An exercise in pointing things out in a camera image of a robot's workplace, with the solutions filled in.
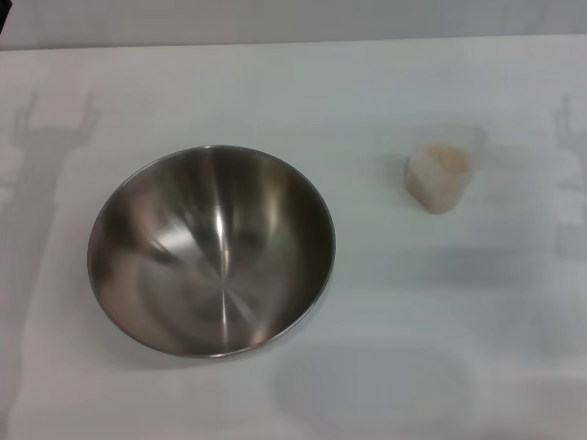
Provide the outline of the white rice grains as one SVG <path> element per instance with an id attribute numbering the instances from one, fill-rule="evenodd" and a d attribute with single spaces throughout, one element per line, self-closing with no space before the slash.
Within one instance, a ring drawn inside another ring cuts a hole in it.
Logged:
<path id="1" fill-rule="evenodd" d="M 454 208 L 471 175 L 467 151 L 446 143 L 420 146 L 409 158 L 405 189 L 432 215 Z"/>

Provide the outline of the stainless steel mixing bowl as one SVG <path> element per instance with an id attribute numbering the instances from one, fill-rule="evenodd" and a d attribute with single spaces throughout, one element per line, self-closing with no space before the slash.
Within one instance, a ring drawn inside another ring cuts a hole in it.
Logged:
<path id="1" fill-rule="evenodd" d="M 303 173 L 256 149 L 211 145 L 156 159 L 112 192 L 87 271 L 105 315 L 133 340 L 225 358 L 302 322 L 335 256 L 332 215 Z"/>

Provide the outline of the clear plastic measuring cup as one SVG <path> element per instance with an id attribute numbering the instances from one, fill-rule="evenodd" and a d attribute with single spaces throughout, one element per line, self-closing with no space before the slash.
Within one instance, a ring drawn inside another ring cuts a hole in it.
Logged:
<path id="1" fill-rule="evenodd" d="M 419 128 L 405 165 L 405 189 L 432 215 L 452 210 L 480 167 L 486 140 L 478 125 Z"/>

